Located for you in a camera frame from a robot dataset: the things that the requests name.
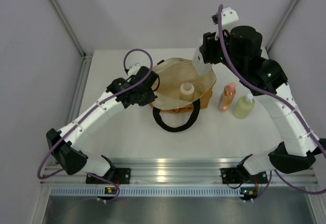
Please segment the tan canvas tote bag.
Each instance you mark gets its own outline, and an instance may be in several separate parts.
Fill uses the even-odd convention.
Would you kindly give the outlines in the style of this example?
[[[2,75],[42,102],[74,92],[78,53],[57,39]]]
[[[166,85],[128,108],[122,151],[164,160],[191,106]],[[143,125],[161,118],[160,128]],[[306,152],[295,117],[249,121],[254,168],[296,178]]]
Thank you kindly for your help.
[[[192,65],[191,60],[182,58],[171,58],[162,60],[153,71],[159,76],[159,81],[155,82],[154,92],[157,98],[150,103],[155,122],[163,130],[168,132],[182,132],[193,126],[196,122],[200,110],[208,107],[212,97],[212,89],[216,83],[216,75],[211,69],[207,75],[199,76]],[[185,82],[190,82],[195,87],[192,102],[180,99],[180,86]],[[183,125],[172,127],[166,124],[161,113],[180,114],[190,112],[191,115]]]

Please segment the orange bottle pink cap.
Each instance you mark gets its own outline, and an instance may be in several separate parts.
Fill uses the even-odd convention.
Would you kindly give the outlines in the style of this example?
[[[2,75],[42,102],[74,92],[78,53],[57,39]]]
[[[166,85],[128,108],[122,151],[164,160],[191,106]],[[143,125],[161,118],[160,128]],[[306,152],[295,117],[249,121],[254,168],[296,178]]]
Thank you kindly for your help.
[[[231,103],[236,94],[236,83],[231,82],[224,87],[223,92],[221,93],[219,102],[218,102],[218,109],[220,111],[227,111],[231,106]]]

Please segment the green pump bottle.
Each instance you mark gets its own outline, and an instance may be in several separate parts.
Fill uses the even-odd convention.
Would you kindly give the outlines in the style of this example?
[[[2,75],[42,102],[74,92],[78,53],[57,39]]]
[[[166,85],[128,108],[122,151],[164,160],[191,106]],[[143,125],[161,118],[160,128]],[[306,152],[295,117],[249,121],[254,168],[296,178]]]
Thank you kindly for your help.
[[[238,119],[244,119],[249,115],[254,106],[255,100],[252,94],[241,96],[233,109],[233,115]]]

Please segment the white bottle black cap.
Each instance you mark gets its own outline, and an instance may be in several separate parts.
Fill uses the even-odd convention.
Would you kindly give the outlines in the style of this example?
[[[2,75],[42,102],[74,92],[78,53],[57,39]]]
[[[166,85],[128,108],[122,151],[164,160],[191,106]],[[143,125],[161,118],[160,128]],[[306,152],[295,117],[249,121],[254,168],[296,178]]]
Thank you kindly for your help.
[[[212,69],[212,64],[204,63],[203,55],[200,52],[200,47],[202,45],[203,45],[203,38],[200,39],[192,60],[192,65],[199,76],[207,75]]]

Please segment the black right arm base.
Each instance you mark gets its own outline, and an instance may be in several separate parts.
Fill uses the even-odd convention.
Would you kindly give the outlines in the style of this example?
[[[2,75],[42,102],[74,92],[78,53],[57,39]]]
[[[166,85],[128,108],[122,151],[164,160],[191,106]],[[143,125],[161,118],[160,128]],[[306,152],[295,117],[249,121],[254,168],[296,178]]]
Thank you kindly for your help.
[[[250,175],[237,167],[221,168],[220,171],[223,184],[266,184],[268,182],[266,172]]]

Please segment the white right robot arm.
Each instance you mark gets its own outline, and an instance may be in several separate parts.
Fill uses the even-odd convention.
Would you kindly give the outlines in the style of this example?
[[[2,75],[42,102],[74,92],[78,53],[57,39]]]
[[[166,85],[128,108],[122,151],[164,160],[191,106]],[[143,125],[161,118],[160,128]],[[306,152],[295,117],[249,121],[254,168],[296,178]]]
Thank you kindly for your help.
[[[251,26],[236,26],[222,34],[205,33],[194,61],[200,66],[222,63],[266,109],[281,135],[279,145],[251,154],[237,166],[237,176],[249,182],[256,174],[278,170],[285,174],[310,168],[315,156],[325,154],[325,139],[318,138],[303,118],[280,64],[263,58],[262,35]]]

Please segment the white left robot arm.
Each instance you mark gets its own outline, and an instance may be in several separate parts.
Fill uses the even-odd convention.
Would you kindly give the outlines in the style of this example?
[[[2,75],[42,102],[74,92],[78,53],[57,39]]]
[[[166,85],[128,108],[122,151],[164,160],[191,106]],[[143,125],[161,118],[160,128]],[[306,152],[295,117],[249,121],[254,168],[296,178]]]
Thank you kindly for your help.
[[[113,80],[97,101],[78,118],[60,130],[47,132],[51,154],[68,175],[85,172],[96,174],[104,183],[114,180],[112,162],[103,155],[87,152],[84,145],[114,115],[131,105],[145,106],[153,102],[157,96],[152,86],[158,78],[156,72],[136,65],[128,79],[120,77]]]

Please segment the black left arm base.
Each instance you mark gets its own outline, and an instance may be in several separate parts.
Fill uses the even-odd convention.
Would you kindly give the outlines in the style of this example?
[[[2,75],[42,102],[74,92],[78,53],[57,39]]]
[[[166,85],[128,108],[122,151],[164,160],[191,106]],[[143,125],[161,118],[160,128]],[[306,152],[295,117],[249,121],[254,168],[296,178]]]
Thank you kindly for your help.
[[[131,177],[131,169],[130,168],[115,168],[110,169],[107,174],[105,174],[102,178],[109,180],[117,185],[120,184],[129,184]],[[86,177],[86,184],[106,184],[106,182],[97,179],[89,174]]]

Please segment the cream cylindrical bottle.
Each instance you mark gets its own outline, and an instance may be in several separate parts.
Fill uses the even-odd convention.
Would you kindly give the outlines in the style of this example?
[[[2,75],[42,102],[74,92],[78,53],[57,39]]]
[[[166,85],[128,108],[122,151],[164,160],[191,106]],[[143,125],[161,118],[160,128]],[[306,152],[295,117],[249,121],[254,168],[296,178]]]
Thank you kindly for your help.
[[[180,86],[180,99],[192,102],[194,98],[195,87],[190,82],[185,82]]]

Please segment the aluminium frame rail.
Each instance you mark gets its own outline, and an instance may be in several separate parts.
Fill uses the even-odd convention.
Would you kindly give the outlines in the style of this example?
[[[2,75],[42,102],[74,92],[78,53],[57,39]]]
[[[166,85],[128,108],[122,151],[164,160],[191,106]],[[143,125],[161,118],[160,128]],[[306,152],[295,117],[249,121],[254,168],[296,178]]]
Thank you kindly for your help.
[[[150,159],[115,158],[116,167],[130,168],[130,185],[163,186],[223,186],[221,168],[235,167],[240,158],[216,159]],[[312,168],[293,174],[280,175],[297,187],[317,186],[318,181]],[[43,184],[85,185],[86,173],[68,176],[60,172],[40,180]]]

